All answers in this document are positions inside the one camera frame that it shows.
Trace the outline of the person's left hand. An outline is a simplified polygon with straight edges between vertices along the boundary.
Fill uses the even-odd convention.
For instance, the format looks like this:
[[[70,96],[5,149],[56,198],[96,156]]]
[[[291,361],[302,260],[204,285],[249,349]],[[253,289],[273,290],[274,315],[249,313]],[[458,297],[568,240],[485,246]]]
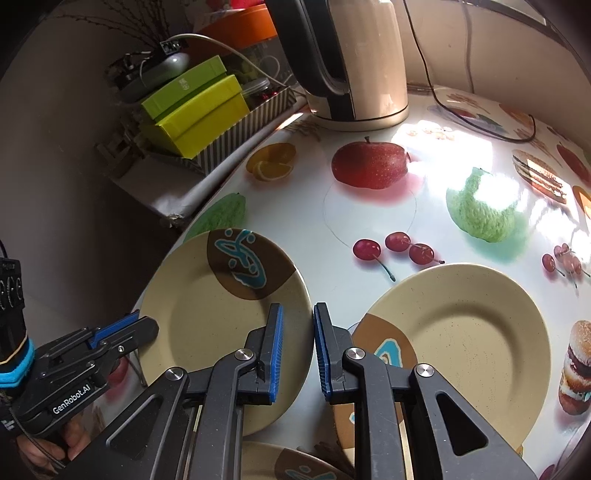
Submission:
[[[46,439],[37,439],[35,444],[24,435],[18,436],[16,441],[20,452],[33,466],[55,473],[55,465],[45,452],[59,462],[63,462],[64,459],[73,460],[89,445],[90,436],[85,428],[83,416],[78,414],[62,429],[61,442],[67,446],[66,449]]]

